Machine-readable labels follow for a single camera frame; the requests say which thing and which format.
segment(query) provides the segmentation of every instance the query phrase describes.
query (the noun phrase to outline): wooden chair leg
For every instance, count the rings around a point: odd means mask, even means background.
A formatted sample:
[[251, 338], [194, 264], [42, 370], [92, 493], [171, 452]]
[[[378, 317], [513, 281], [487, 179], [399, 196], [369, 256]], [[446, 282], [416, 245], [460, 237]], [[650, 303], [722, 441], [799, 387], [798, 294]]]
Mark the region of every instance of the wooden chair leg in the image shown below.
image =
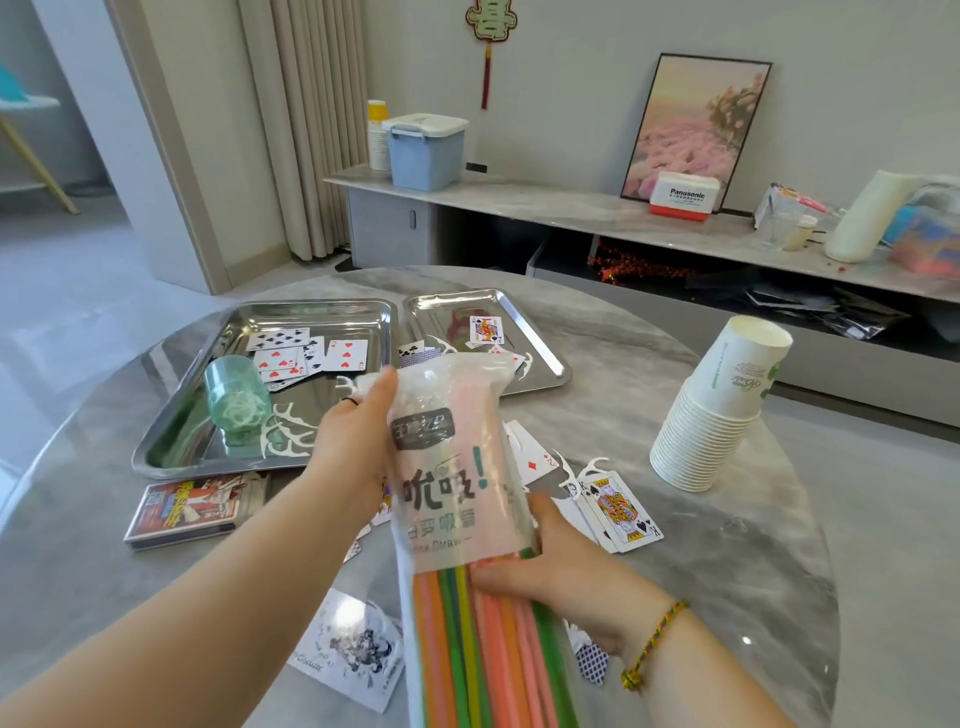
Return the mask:
[[34, 154], [34, 150], [30, 148], [23, 137], [20, 136], [20, 132], [16, 130], [16, 127], [11, 123], [10, 119], [6, 118], [3, 114], [0, 114], [0, 132], [3, 132], [4, 136], [10, 141], [14, 150], [23, 157], [23, 160], [27, 162], [27, 166], [30, 167], [31, 171], [37, 176], [37, 178], [47, 185], [47, 189], [50, 190], [50, 193], [60, 200], [60, 203], [66, 207], [66, 211], [71, 215], [79, 215], [80, 211], [77, 209], [77, 206], [73, 204], [73, 201], [66, 196], [66, 192], [63, 191], [63, 188], [57, 184], [57, 181], [53, 178], [53, 175], [47, 171], [47, 168], [43, 166], [37, 156]]

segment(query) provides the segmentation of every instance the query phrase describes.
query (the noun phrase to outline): chair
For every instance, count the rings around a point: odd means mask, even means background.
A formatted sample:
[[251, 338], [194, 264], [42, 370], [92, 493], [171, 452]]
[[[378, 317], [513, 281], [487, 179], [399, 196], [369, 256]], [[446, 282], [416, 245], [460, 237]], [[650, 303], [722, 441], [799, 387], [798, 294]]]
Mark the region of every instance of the chair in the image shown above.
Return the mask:
[[34, 150], [30, 148], [20, 132], [16, 130], [13, 122], [8, 118], [9, 113], [32, 109], [53, 109], [59, 105], [60, 102], [50, 96], [30, 96], [25, 93], [14, 75], [3, 65], [0, 65], [0, 133], [3, 133], [3, 136], [13, 146], [13, 150], [23, 158], [34, 175], [50, 190], [50, 193], [66, 207], [66, 211], [71, 215], [79, 215], [80, 211], [73, 204], [73, 201], [66, 196], [63, 188], [53, 178], [50, 171], [43, 166], [43, 162], [34, 154]]

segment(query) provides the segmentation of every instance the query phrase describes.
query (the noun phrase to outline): light blue storage box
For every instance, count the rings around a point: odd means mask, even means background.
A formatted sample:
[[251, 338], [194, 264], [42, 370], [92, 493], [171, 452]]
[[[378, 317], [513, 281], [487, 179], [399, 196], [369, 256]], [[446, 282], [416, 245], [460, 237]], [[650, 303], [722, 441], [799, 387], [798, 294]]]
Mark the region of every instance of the light blue storage box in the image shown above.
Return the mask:
[[411, 113], [387, 119], [390, 166], [397, 187], [434, 192], [460, 179], [467, 119]]

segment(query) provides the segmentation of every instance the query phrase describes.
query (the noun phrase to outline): round marble table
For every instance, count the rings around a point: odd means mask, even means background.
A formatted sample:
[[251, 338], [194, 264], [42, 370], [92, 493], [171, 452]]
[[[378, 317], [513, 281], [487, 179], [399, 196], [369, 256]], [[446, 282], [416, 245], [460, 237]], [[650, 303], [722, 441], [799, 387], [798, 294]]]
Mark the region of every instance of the round marble table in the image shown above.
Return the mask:
[[[522, 306], [573, 371], [564, 387], [505, 398], [505, 419], [520, 420], [575, 471], [591, 457], [609, 457], [665, 535], [616, 558], [689, 598], [799, 725], [828, 725], [839, 659], [836, 592], [804, 487], [773, 435], [755, 425], [714, 488], [700, 495], [672, 488], [647, 460], [697, 361], [677, 341], [584, 293], [467, 268], [358, 271], [293, 283], [257, 298], [377, 297], [401, 304], [411, 295], [487, 287], [506, 291]], [[0, 535], [0, 696], [216, 546], [209, 539], [133, 554], [122, 543], [147, 483], [132, 470], [131, 453], [214, 319], [178, 331], [99, 387], [21, 484], [26, 495]], [[362, 543], [335, 586], [399, 616], [389, 528], [376, 528]], [[216, 615], [203, 619], [211, 639], [244, 639], [219, 634]], [[595, 723], [647, 724], [641, 701], [620, 687], [620, 669], [614, 660], [601, 688], [583, 682]], [[181, 678], [157, 672], [172, 690]], [[285, 667], [249, 724], [396, 726], [405, 724], [405, 716], [402, 685], [387, 713], [378, 716]]]

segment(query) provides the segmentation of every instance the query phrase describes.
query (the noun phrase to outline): hand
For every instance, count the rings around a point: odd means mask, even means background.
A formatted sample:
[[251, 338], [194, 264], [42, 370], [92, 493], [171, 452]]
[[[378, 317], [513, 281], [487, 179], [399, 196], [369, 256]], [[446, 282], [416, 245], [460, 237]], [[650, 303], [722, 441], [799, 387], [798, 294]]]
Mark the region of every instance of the hand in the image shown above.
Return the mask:
[[387, 456], [393, 447], [387, 412], [396, 394], [396, 370], [384, 368], [365, 398], [357, 405], [343, 400], [324, 415], [316, 445], [303, 477], [323, 480], [349, 496], [363, 522], [376, 514], [383, 499]]
[[527, 497], [539, 524], [540, 556], [478, 570], [473, 585], [535, 599], [576, 624], [610, 654], [633, 660], [636, 635], [653, 631], [673, 598], [566, 522], [550, 496]]

